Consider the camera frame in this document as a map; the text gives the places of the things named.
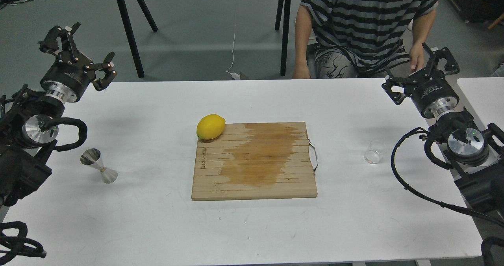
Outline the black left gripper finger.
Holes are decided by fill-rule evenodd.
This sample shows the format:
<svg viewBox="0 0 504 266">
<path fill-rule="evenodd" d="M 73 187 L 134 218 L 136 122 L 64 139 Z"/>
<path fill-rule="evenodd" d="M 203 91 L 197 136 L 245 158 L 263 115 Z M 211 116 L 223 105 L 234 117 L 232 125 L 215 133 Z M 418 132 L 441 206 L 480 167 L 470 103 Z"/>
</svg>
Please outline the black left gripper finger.
<svg viewBox="0 0 504 266">
<path fill-rule="evenodd" d="M 78 62 L 79 51 L 73 36 L 80 26 L 80 22 L 76 22 L 72 27 L 54 26 L 45 38 L 38 42 L 40 52 L 55 56 L 56 62 Z"/>
<path fill-rule="evenodd" d="M 85 65 L 85 72 L 90 79 L 90 82 L 93 84 L 93 87 L 97 91 L 105 90 L 110 83 L 117 76 L 117 71 L 115 70 L 115 65 L 112 60 L 115 56 L 115 52 L 110 52 L 107 54 L 106 58 L 102 63 L 92 63 L 90 62 L 88 65 Z M 104 77 L 97 78 L 96 72 L 103 72 Z"/>
</svg>

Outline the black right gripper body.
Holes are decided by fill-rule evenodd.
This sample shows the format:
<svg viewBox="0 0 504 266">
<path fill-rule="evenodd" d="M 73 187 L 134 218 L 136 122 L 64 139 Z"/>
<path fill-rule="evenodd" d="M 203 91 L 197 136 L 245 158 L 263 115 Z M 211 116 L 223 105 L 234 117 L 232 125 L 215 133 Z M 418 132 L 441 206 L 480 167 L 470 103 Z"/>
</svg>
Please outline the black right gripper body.
<svg viewBox="0 0 504 266">
<path fill-rule="evenodd" d="M 446 81 L 443 71 L 434 71 L 429 76 L 422 74 L 418 85 L 414 86 L 411 99 L 425 119 L 438 119 L 453 111 L 460 100 Z"/>
</svg>

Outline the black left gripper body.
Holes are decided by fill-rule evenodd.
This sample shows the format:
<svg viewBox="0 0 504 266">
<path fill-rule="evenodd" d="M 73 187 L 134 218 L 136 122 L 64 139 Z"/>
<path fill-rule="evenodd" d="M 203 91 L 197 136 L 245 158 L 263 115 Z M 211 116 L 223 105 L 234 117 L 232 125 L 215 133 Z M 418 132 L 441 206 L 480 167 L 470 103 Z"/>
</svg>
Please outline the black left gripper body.
<svg viewBox="0 0 504 266">
<path fill-rule="evenodd" d="M 45 95 L 60 102 L 78 102 L 93 79 L 86 69 L 92 64 L 92 61 L 83 60 L 77 63 L 55 61 L 40 81 Z"/>
</svg>

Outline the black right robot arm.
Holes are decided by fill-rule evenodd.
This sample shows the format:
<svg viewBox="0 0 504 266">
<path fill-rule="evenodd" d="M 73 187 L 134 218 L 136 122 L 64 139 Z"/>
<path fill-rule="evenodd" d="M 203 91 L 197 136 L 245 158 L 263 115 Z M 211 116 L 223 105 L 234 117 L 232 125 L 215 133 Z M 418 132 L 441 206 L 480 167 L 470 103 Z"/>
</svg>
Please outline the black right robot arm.
<svg viewBox="0 0 504 266">
<path fill-rule="evenodd" d="M 423 200 L 503 227 L 503 221 L 488 215 L 492 211 L 503 215 L 503 131 L 494 123 L 481 130 L 466 108 L 455 111 L 460 99 L 446 81 L 446 76 L 459 73 L 458 63 L 446 47 L 431 49 L 425 43 L 422 46 L 430 56 L 426 66 L 409 77 L 395 77 L 389 71 L 382 87 L 396 105 L 408 97 L 421 117 L 435 119 L 435 123 L 427 130 L 418 127 L 403 135 L 392 150 L 392 172 L 405 190 Z M 396 151 L 406 139 L 416 134 L 423 140 L 424 152 L 430 162 L 457 171 L 460 178 L 455 184 L 470 208 L 443 203 L 421 194 L 398 174 Z"/>
</svg>

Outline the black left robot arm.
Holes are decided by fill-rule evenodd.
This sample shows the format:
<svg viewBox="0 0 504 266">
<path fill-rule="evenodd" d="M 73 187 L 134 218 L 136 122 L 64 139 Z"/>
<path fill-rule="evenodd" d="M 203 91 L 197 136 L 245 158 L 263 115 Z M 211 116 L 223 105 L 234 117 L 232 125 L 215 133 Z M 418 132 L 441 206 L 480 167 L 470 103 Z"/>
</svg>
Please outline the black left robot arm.
<svg viewBox="0 0 504 266">
<path fill-rule="evenodd" d="M 40 81 L 42 91 L 24 84 L 11 98 L 1 97 L 1 206 L 12 207 L 37 191 L 52 174 L 47 161 L 52 152 L 70 151 L 87 139 L 87 125 L 63 117 L 66 103 L 78 102 L 89 84 L 105 90 L 117 72 L 114 52 L 96 63 L 77 49 L 72 27 L 54 26 L 39 42 L 41 52 L 55 61 Z"/>
</svg>

